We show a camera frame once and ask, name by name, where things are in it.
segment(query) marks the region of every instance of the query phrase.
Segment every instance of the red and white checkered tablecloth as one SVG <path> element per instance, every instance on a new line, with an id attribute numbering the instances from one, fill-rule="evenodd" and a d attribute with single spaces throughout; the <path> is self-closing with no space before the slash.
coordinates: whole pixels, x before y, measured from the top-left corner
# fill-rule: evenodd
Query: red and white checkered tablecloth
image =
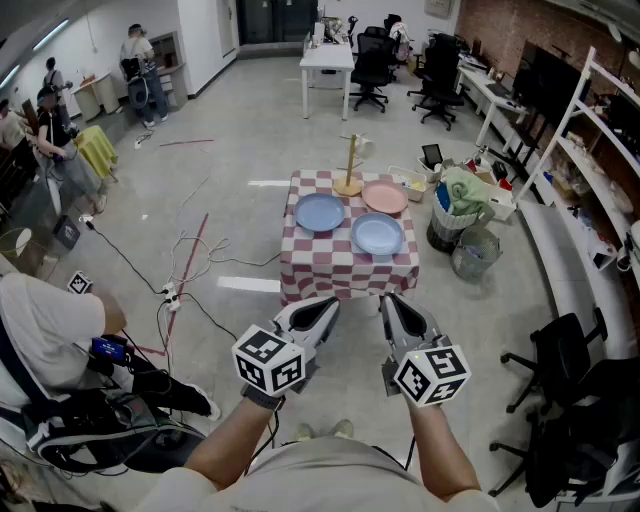
<path id="1" fill-rule="evenodd" d="M 281 301 L 283 305 L 318 295 L 341 299 L 404 292 L 415 288 L 420 270 L 418 246 L 409 208 L 395 218 L 403 228 L 404 244 L 393 256 L 374 256 L 351 240 L 353 221 L 372 211 L 361 196 L 343 197 L 333 190 L 341 171 L 295 171 L 291 177 L 284 215 L 280 256 Z M 390 174 L 354 172 L 363 182 L 389 180 Z M 344 221 L 333 231 L 314 233 L 296 224 L 294 207 L 300 197 L 315 192 L 332 194 L 344 204 Z"/>

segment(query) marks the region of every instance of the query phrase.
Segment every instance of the computer monitor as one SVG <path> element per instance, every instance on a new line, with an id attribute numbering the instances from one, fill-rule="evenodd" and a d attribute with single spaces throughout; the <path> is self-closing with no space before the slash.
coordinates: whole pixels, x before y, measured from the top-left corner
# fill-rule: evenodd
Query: computer monitor
<path id="1" fill-rule="evenodd" d="M 540 112 L 553 126 L 562 119 L 580 80 L 580 71 L 527 41 L 513 88 L 521 101 Z M 580 99 L 589 90 L 588 81 Z"/>

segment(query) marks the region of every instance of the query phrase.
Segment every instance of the white cable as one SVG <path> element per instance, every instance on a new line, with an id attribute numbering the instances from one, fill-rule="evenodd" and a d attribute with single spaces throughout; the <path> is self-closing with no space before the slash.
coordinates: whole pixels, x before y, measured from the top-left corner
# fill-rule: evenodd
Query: white cable
<path id="1" fill-rule="evenodd" d="M 186 230 L 178 231 L 178 217 L 180 216 L 180 211 L 182 210 L 184 205 L 187 204 L 189 199 L 191 199 L 195 195 L 195 193 L 200 189 L 200 187 L 202 187 L 202 185 L 204 185 L 207 182 L 208 179 L 209 179 L 209 176 L 207 176 L 204 180 L 202 180 L 202 182 L 200 182 L 200 184 L 193 190 L 193 192 L 191 192 L 191 194 L 189 194 L 186 197 L 186 199 L 184 201 L 182 201 L 182 203 L 178 207 L 178 210 L 176 211 L 176 215 L 175 215 L 175 217 L 173 219 L 173 227 L 174 227 L 174 229 L 176 231 L 176 234 L 178 235 L 178 240 L 176 240 L 176 243 L 173 244 L 173 247 L 171 248 L 171 274 L 167 278 L 167 281 L 173 280 L 173 281 L 178 282 L 178 283 L 189 283 L 191 281 L 195 281 L 196 279 L 198 279 L 199 277 L 202 277 L 203 275 L 205 275 L 209 271 L 209 269 L 211 268 L 211 264 L 212 263 L 224 263 L 226 261 L 237 261 L 238 263 L 243 263 L 245 265 L 254 265 L 254 266 L 261 267 L 261 266 L 266 265 L 270 261 L 274 260 L 278 256 L 278 255 L 276 255 L 273 258 L 265 261 L 264 263 L 255 263 L 255 262 L 251 262 L 251 261 L 243 261 L 243 260 L 240 260 L 238 258 L 224 258 L 224 259 L 220 259 L 220 260 L 214 260 L 213 259 L 213 253 L 215 251 L 219 251 L 221 249 L 225 249 L 225 248 L 229 247 L 229 245 L 231 244 L 231 240 L 229 239 L 229 237 L 225 236 L 224 238 L 220 239 L 218 241 L 218 243 L 216 243 L 216 245 L 214 245 L 213 248 L 211 248 L 207 244 L 207 242 L 205 242 L 201 237 L 198 237 L 198 236 L 187 236 L 188 232 Z M 175 275 L 175 272 L 176 272 L 175 251 L 176 251 L 176 248 L 178 247 L 178 245 L 180 245 L 184 240 L 197 240 L 202 245 L 204 245 L 207 248 L 207 263 L 205 264 L 204 268 L 202 268 L 200 270 L 196 270 L 190 276 L 185 276 L 185 278 L 182 279 L 182 278 L 180 278 L 180 277 Z"/>

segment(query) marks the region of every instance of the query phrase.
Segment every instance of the trash can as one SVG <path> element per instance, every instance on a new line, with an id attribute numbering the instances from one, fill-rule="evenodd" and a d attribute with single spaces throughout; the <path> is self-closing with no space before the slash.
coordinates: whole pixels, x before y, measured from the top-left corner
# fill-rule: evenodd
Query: trash can
<path id="1" fill-rule="evenodd" d="M 471 226 L 462 232 L 456 244 L 451 255 L 451 267 L 462 279 L 478 279 L 501 254 L 497 236 L 483 227 Z"/>

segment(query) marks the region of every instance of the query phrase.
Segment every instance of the ceiling light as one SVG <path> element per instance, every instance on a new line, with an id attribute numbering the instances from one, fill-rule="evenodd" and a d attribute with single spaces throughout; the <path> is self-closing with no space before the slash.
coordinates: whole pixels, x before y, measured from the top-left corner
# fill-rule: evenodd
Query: ceiling light
<path id="1" fill-rule="evenodd" d="M 17 65 L 15 68 L 13 68 L 11 70 L 11 73 L 9 73 L 7 75 L 7 78 L 5 78 L 2 83 L 0 84 L 0 89 L 2 89 L 5 85 L 7 85 L 9 83 L 9 81 L 11 81 L 11 79 L 13 78 L 13 76 L 18 72 L 18 69 L 20 69 L 20 65 Z"/>
<path id="2" fill-rule="evenodd" d="M 629 62 L 640 69 L 640 48 L 636 48 L 632 52 L 629 52 Z"/>
<path id="3" fill-rule="evenodd" d="M 611 37 L 616 40 L 616 43 L 621 43 L 622 34 L 620 33 L 620 30 L 618 30 L 616 24 L 610 21 L 609 23 L 607 23 L 607 26 L 609 27 L 609 33 L 611 34 Z"/>
<path id="4" fill-rule="evenodd" d="M 46 36 L 44 36 L 38 44 L 33 47 L 33 51 L 39 50 L 42 46 L 49 42 L 53 36 L 55 36 L 58 32 L 60 32 L 64 26 L 69 23 L 69 18 L 65 18 L 56 28 L 54 28 L 51 32 L 49 32 Z"/>

